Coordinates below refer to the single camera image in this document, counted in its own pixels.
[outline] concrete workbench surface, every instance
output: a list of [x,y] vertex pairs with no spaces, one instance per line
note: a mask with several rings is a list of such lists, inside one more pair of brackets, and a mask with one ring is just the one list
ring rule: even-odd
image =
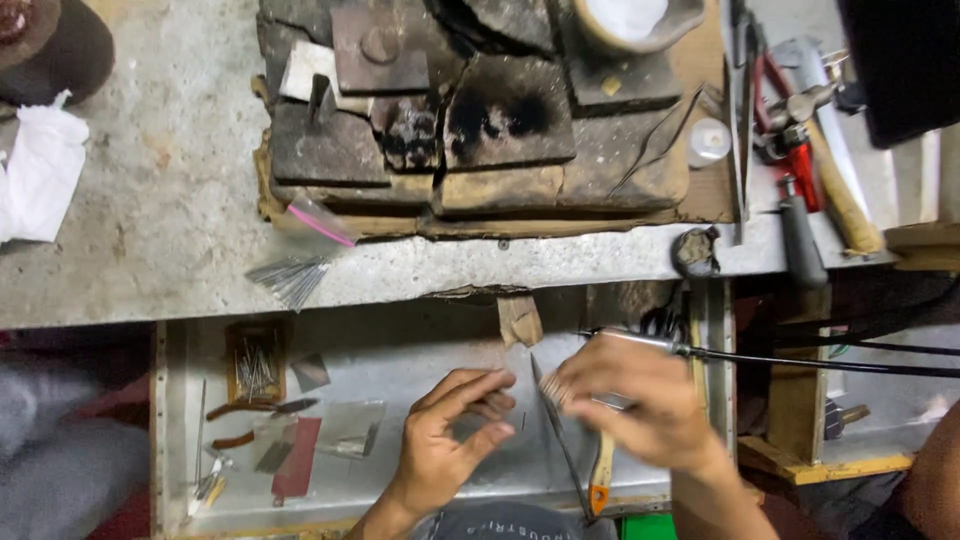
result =
[[[256,0],[86,0],[116,41],[107,85],[73,108],[90,126],[87,161],[55,244],[8,244],[0,253],[0,328],[44,327],[281,310],[242,274],[267,244],[255,209],[251,151],[269,118],[250,92],[263,71]],[[798,34],[842,39],[831,0],[757,6],[770,41]],[[872,214],[893,192],[884,154],[862,120],[845,124]],[[9,149],[16,122],[3,127]],[[746,244],[719,240],[725,275],[785,268],[777,199],[754,178]],[[831,225],[813,226],[828,266],[844,260]],[[628,233],[511,241],[407,238],[361,245],[336,261],[307,307],[391,302],[466,285],[544,287],[676,277],[668,250],[691,225]]]

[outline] green object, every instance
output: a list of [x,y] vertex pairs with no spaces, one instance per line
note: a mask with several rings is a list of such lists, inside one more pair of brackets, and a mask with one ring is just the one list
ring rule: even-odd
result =
[[677,540],[670,514],[650,514],[623,518],[620,540]]

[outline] flex shaft handpiece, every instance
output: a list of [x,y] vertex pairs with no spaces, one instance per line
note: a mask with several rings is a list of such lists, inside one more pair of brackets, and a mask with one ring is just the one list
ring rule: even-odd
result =
[[670,338],[655,337],[652,335],[642,335],[620,329],[604,328],[597,331],[584,331],[580,334],[593,337],[597,334],[609,335],[620,339],[629,339],[635,343],[646,345],[654,349],[659,349],[671,356],[683,356],[689,358],[697,356],[702,359],[726,360],[736,363],[784,365],[797,367],[813,367],[818,369],[833,369],[838,371],[858,371],[863,373],[882,373],[886,375],[913,375],[919,377],[941,377],[944,379],[960,379],[960,369],[947,367],[923,367],[923,366],[904,366],[904,365],[886,365],[886,364],[864,364],[857,362],[840,362],[817,360],[795,360],[788,358],[771,358],[765,356],[744,356],[733,353],[721,353],[711,351],[710,349],[701,349],[691,347],[685,343],[678,343]]

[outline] drawer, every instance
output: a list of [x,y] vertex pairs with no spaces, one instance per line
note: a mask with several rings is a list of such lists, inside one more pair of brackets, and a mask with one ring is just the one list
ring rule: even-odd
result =
[[[666,287],[662,292],[668,290],[670,283],[651,286]],[[201,508],[192,518],[187,517],[187,505],[198,466],[204,380],[206,412],[222,405],[227,398],[225,329],[238,321],[277,316],[159,323],[153,381],[154,536],[263,535],[349,528],[376,500],[394,473],[403,420],[410,405],[457,367],[513,370],[517,382],[512,394],[517,405],[507,419],[516,427],[515,437],[481,464],[455,503],[507,499],[579,512],[563,452],[536,393],[530,354],[535,354],[544,371],[548,371],[582,346],[584,338],[574,331],[584,320],[587,294],[588,288],[583,286],[535,291],[544,339],[531,349],[522,345],[505,349],[496,305],[492,298],[485,297],[426,298],[281,315],[291,329],[288,357],[293,360],[320,353],[329,372],[331,384],[309,392],[309,397],[318,398],[321,405],[386,402],[387,412],[372,452],[363,460],[315,454],[307,497],[288,499],[283,507],[274,507],[271,476],[226,471],[222,493],[214,504]],[[712,348],[731,351],[730,284],[699,283],[689,298],[694,337]],[[606,324],[637,320],[624,319],[622,306],[610,309],[609,313],[594,312],[591,317]],[[287,399],[296,399],[300,395],[297,380],[288,374],[287,381]],[[732,366],[726,362],[709,363],[698,372],[698,381],[702,382],[711,423],[728,448],[732,448]],[[205,422],[203,442],[245,432],[252,427],[253,418],[263,414],[233,413]],[[309,415],[309,409],[303,415]],[[563,423],[579,476],[586,481],[596,455],[597,436],[573,420],[563,419]],[[227,453],[238,467],[251,469],[248,448]],[[200,454],[203,474],[209,471],[212,461],[208,454]],[[637,463],[617,451],[611,498],[604,513],[662,511],[669,508],[669,493],[667,471]]]

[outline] hand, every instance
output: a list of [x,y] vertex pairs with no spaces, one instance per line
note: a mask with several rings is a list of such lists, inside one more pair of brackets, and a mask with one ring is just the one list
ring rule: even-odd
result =
[[[513,426],[500,421],[502,411],[516,405],[501,391],[514,382],[505,370],[457,369],[414,403],[403,428],[400,463],[384,496],[418,517],[449,503],[480,461],[514,434]],[[464,412],[492,422],[461,445],[450,422]]]
[[[557,375],[560,384],[575,394],[564,414],[606,431],[619,446],[651,465],[698,472],[725,455],[683,359],[599,333],[565,361]],[[589,398],[604,392],[630,398],[636,406],[617,412]]]

